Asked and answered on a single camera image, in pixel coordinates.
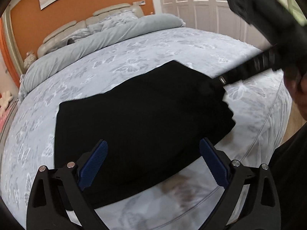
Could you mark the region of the person right hand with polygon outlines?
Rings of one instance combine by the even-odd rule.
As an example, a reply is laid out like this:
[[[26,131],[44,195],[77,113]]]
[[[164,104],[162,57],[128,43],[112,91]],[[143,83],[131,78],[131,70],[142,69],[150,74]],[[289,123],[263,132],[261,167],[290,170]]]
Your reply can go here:
[[[306,82],[306,74],[301,76],[296,67],[289,66],[284,69],[284,84],[305,121],[307,118]]]

